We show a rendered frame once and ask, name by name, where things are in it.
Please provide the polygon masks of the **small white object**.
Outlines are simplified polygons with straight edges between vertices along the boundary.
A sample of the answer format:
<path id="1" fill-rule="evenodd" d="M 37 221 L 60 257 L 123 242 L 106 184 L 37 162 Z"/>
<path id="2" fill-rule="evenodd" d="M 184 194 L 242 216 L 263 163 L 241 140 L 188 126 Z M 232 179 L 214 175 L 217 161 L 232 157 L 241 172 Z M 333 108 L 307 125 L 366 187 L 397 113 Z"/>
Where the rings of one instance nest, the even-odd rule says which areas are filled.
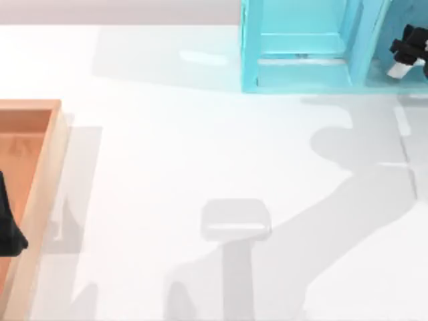
<path id="1" fill-rule="evenodd" d="M 412 68 L 413 68 L 413 64 L 407 65 L 407 64 L 396 62 L 388 70 L 387 76 L 396 80 L 400 80 L 400 79 L 403 79 Z"/>

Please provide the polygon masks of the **light blue rack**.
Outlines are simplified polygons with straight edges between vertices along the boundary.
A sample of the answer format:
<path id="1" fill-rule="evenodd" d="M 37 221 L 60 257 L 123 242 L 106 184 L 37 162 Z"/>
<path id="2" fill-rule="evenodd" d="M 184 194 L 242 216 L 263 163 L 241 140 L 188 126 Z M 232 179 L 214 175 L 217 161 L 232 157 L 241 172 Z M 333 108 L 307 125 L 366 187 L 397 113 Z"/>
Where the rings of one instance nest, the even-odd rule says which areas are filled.
<path id="1" fill-rule="evenodd" d="M 263 94 L 428 94 L 424 61 L 400 80 L 390 47 L 428 29 L 428 0 L 241 0 L 241 89 Z"/>

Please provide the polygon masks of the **shallow salmon-coloured box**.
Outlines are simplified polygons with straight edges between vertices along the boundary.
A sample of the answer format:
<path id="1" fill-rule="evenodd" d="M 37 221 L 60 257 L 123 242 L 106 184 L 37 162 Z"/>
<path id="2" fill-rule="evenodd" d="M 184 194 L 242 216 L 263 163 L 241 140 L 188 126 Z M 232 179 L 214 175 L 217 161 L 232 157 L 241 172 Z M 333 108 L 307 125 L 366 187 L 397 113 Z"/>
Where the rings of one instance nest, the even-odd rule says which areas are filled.
<path id="1" fill-rule="evenodd" d="M 29 242 L 19 256 L 0 258 L 0 321 L 26 321 L 69 132 L 60 100 L 0 99 L 0 171 Z"/>

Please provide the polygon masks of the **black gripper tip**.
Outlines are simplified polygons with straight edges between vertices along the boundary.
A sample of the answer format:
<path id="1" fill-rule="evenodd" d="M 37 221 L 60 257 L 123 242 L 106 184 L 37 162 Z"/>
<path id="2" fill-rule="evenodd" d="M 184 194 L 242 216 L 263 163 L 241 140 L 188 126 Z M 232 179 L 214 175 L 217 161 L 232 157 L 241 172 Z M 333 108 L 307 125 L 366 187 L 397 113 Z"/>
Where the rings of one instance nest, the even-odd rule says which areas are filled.
<path id="1" fill-rule="evenodd" d="M 17 257 L 28 246 L 27 238 L 13 217 L 5 179 L 0 171 L 0 257 Z"/>

